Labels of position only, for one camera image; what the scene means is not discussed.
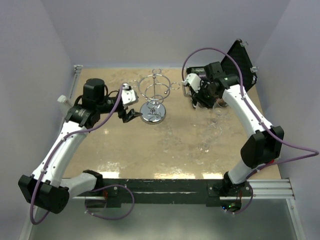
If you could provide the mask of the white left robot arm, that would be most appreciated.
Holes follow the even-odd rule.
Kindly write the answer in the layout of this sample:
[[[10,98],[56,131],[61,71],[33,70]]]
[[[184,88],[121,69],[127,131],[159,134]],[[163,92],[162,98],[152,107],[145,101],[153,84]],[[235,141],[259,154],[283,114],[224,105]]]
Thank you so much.
[[[64,173],[77,148],[87,135],[102,127],[117,113],[123,123],[141,116],[128,109],[139,101],[136,91],[128,83],[121,84],[116,96],[109,96],[108,87],[99,78],[88,79],[74,105],[67,110],[57,140],[41,164],[31,175],[22,175],[18,186],[30,204],[58,214],[69,199],[85,192],[99,196],[104,190],[100,173],[85,170],[80,175],[63,180]]]

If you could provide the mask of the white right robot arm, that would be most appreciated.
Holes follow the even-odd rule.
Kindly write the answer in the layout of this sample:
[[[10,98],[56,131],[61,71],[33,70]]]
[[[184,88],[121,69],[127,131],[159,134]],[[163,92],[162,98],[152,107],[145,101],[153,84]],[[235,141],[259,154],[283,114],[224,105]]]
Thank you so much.
[[[249,109],[252,101],[245,88],[240,85],[237,73],[226,73],[219,62],[206,65],[205,77],[200,77],[192,70],[187,70],[183,85],[188,87],[194,100],[204,107],[211,107],[213,100],[220,98],[236,113],[248,136],[240,150],[240,161],[223,176],[220,192],[230,197],[235,196],[248,176],[259,167],[265,167],[280,155],[282,143],[276,138],[284,138],[284,130],[273,126],[259,110]]]

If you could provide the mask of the clear ribbed wine glass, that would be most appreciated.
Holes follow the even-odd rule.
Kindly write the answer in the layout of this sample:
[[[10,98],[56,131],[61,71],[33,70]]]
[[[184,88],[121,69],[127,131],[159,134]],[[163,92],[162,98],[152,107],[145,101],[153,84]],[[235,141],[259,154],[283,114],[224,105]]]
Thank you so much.
[[[213,116],[209,119],[208,126],[220,129],[222,127],[223,118],[221,116]]]

